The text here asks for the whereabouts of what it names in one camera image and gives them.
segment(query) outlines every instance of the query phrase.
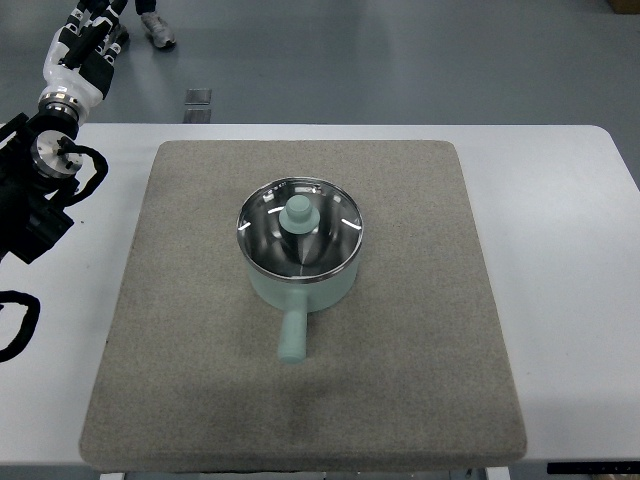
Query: robotic hand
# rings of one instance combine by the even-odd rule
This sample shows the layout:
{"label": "robotic hand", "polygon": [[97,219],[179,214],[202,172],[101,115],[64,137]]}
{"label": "robotic hand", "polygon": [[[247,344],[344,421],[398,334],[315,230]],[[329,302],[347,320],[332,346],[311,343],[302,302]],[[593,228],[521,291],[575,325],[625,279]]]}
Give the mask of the robotic hand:
{"label": "robotic hand", "polygon": [[[106,159],[74,140],[109,91],[120,43],[126,41],[115,35],[126,4],[100,2],[85,12],[84,1],[78,3],[51,42],[38,113],[21,113],[0,128],[0,145],[6,140],[0,148],[0,261],[11,252],[31,263],[51,249],[73,225],[63,210],[91,195],[107,175]],[[78,191],[83,154],[95,174]],[[0,292],[0,309],[2,303],[25,305],[27,313],[16,338],[0,350],[0,362],[24,350],[40,311],[39,301],[25,293]]]}

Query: gray felt mat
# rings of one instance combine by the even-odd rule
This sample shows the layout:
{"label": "gray felt mat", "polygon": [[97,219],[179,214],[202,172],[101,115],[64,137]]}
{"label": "gray felt mat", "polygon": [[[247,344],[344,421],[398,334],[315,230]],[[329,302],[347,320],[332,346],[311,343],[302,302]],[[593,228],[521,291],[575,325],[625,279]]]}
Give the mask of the gray felt mat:
{"label": "gray felt mat", "polygon": [[[347,296],[278,362],[236,216],[287,176],[365,225]],[[421,471],[511,463],[526,438],[453,146],[168,142],[156,157],[80,442],[104,471]]]}

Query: mint green saucepan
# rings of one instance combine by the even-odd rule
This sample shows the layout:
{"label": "mint green saucepan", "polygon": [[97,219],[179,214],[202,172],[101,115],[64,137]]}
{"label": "mint green saucepan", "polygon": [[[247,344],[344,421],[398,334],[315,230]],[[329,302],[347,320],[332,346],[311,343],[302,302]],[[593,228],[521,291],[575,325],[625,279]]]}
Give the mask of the mint green saucepan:
{"label": "mint green saucepan", "polygon": [[331,307],[356,278],[362,216],[342,189],[292,177],[256,190],[238,216],[237,238],[256,293],[284,311],[278,358],[300,363],[307,313]]}

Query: white table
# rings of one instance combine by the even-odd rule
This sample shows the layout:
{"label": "white table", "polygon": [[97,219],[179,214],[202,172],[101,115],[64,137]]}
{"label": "white table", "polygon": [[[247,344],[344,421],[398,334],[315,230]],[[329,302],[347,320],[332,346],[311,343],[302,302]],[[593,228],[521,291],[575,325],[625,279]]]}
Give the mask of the white table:
{"label": "white table", "polygon": [[[78,141],[107,157],[107,179],[67,210],[76,224],[52,251],[30,266],[12,255],[0,264],[0,289],[31,293],[43,309],[27,349],[0,364],[0,464],[82,462],[77,443],[153,158],[164,141],[201,139],[453,143],[522,406],[525,459],[637,459],[640,192],[604,130],[89,124]],[[21,317],[18,307],[0,314],[2,346]]]}

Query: sneaker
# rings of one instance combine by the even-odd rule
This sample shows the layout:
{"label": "sneaker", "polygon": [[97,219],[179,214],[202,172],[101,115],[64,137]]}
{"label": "sneaker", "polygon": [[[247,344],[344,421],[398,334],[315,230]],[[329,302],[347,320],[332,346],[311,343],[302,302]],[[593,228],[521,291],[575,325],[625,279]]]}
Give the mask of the sneaker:
{"label": "sneaker", "polygon": [[176,36],[171,27],[160,18],[158,12],[143,13],[140,19],[142,28],[156,48],[169,48],[176,44]]}

